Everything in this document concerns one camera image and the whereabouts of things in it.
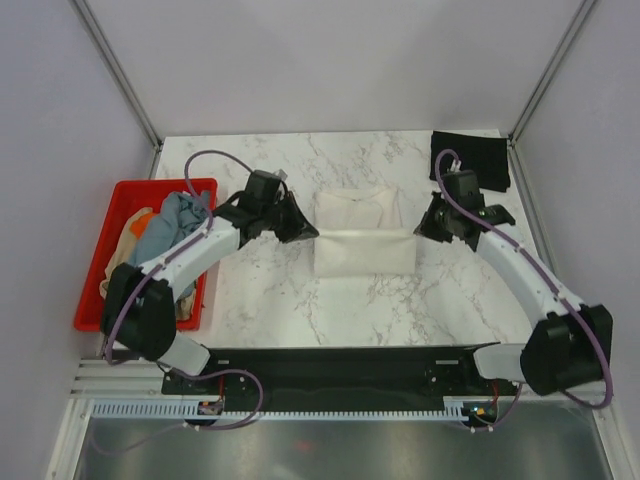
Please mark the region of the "white t-shirt red print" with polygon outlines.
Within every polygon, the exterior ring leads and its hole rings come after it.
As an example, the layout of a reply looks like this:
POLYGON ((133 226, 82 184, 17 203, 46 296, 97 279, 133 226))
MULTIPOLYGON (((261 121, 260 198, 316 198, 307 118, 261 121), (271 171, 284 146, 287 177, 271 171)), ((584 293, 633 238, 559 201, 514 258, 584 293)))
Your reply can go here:
POLYGON ((416 238, 402 225, 397 196, 392 186, 318 192, 314 274, 321 278, 414 274, 416 238))

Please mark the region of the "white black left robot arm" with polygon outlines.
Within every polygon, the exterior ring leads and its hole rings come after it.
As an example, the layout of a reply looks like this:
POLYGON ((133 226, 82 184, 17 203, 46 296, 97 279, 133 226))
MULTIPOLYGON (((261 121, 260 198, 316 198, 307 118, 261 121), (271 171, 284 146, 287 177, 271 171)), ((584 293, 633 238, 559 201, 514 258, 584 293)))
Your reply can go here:
POLYGON ((282 243, 319 236, 286 183, 256 170, 244 189, 210 210, 184 240, 139 266, 117 266, 101 321, 107 362, 118 363, 113 346, 119 343, 145 360, 181 372, 198 393, 215 389, 220 371, 210 362, 207 347, 178 331, 175 304, 202 274, 264 232, 282 243))

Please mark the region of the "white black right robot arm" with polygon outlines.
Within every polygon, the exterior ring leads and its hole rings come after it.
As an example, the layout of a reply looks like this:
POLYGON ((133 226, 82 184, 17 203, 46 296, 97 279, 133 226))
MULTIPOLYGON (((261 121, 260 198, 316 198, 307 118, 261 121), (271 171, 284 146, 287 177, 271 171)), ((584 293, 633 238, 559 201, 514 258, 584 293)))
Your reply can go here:
POLYGON ((458 381, 477 394, 494 379, 527 384, 540 396, 603 381, 612 395, 609 370, 612 316, 589 307, 532 254, 515 219, 502 205, 488 206, 471 171, 438 180, 415 234, 439 243, 464 242, 502 278, 532 325, 524 344, 478 348, 458 368, 458 381))

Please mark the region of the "folded black t-shirt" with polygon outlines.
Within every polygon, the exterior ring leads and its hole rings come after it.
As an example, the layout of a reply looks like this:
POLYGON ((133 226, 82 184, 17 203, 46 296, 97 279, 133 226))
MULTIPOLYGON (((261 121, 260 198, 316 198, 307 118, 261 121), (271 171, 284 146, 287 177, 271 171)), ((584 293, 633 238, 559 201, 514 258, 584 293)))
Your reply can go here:
POLYGON ((507 140, 434 131, 431 136, 429 178, 436 180, 435 160, 446 149, 454 150, 462 170, 472 170, 482 189, 506 193, 511 186, 507 140))

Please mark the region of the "light blue t-shirt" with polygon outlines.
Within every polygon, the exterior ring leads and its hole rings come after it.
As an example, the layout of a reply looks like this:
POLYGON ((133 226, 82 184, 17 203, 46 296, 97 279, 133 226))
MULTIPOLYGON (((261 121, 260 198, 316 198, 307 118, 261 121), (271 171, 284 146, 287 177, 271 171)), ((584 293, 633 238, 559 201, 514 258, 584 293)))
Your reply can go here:
POLYGON ((208 220, 208 210, 190 194, 172 192, 163 200, 137 240, 127 263, 139 266, 163 254, 208 220))

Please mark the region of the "orange garment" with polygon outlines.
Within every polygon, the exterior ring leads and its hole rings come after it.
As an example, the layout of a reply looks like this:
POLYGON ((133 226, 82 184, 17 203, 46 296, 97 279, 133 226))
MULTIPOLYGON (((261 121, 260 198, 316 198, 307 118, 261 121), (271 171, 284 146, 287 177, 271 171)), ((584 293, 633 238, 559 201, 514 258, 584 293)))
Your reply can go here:
POLYGON ((149 222, 155 217, 154 212, 148 212, 131 222, 129 231, 136 238, 140 239, 144 234, 149 222))

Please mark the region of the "red plastic bin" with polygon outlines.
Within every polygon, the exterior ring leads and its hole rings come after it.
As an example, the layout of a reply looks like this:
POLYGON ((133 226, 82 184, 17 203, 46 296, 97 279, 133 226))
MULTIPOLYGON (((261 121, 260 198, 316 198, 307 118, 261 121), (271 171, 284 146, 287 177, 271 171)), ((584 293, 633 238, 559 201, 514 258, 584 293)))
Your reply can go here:
POLYGON ((182 191, 187 191, 184 179, 124 180, 115 185, 74 317, 77 331, 100 330, 104 299, 99 294, 99 283, 106 278, 104 270, 126 221, 143 207, 158 212, 170 193, 182 191))

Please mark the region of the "beige t-shirt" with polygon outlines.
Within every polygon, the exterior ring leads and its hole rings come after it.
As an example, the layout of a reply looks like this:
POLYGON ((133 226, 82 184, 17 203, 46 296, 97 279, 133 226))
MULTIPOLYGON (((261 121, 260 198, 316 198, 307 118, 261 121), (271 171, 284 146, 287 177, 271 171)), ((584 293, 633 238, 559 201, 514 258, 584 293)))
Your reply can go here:
MULTIPOLYGON (((119 266, 121 263, 124 263, 129 259, 130 255, 133 253, 134 247, 137 242, 141 239, 136 239, 131 232, 129 231, 129 226, 132 221, 137 219, 139 216, 148 213, 154 212, 150 207, 143 207, 135 212, 124 224, 124 227, 120 233, 115 251, 111 256, 110 260, 105 267, 104 273, 105 278, 100 282, 99 285, 99 293, 102 299, 106 298, 107 288, 109 284, 109 280, 114 269, 119 266)), ((179 322, 187 321, 191 314, 193 313, 194 302, 195 302, 196 292, 192 291, 186 297, 180 299, 176 304, 176 318, 179 322)))

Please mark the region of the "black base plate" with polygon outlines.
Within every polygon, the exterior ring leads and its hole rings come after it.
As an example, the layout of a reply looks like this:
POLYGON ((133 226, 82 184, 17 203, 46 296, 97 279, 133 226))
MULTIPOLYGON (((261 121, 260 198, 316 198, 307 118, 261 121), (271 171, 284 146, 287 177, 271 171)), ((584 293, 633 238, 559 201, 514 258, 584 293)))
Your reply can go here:
POLYGON ((165 395, 221 394, 232 409, 362 411, 444 405, 447 397, 491 401, 516 392, 482 378, 474 346, 215 349, 200 381, 165 376, 165 395))

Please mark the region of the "left aluminium frame post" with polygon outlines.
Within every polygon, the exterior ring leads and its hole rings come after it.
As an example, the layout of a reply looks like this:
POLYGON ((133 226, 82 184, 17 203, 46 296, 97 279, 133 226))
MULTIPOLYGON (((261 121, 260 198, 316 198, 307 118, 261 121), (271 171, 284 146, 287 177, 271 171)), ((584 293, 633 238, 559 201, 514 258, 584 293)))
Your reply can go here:
POLYGON ((157 129, 152 125, 149 115, 135 92, 90 3, 86 0, 70 0, 69 4, 78 16, 116 88, 135 117, 145 137, 152 145, 152 148, 155 151, 159 151, 163 140, 157 129))

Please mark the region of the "aluminium frame post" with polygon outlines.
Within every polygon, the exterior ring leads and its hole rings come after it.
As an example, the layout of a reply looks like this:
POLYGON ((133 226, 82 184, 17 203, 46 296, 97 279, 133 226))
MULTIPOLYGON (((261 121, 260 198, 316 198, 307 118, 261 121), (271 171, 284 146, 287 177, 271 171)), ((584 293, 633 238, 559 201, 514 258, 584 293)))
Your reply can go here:
POLYGON ((547 91, 599 4, 600 2, 598 0, 582 0, 579 3, 578 8, 571 17, 551 57, 547 61, 542 74, 537 80, 534 89, 529 95, 523 110, 508 134, 508 142, 512 148, 514 148, 522 138, 547 91))
POLYGON ((152 145, 152 148, 155 151, 159 151, 163 140, 157 129, 152 125, 149 115, 135 92, 90 3, 86 0, 70 0, 69 4, 78 16, 116 88, 135 117, 145 137, 152 145))

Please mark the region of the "right aluminium frame post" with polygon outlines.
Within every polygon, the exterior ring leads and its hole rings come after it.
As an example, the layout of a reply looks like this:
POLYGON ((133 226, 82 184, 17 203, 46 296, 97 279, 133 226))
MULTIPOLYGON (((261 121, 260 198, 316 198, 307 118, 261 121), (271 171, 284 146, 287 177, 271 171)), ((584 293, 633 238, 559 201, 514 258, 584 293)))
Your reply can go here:
POLYGON ((508 134, 508 142, 512 148, 514 148, 522 138, 547 91, 599 4, 600 2, 598 0, 582 0, 579 3, 578 8, 571 17, 551 57, 547 61, 542 74, 537 80, 534 89, 529 95, 523 110, 508 134))

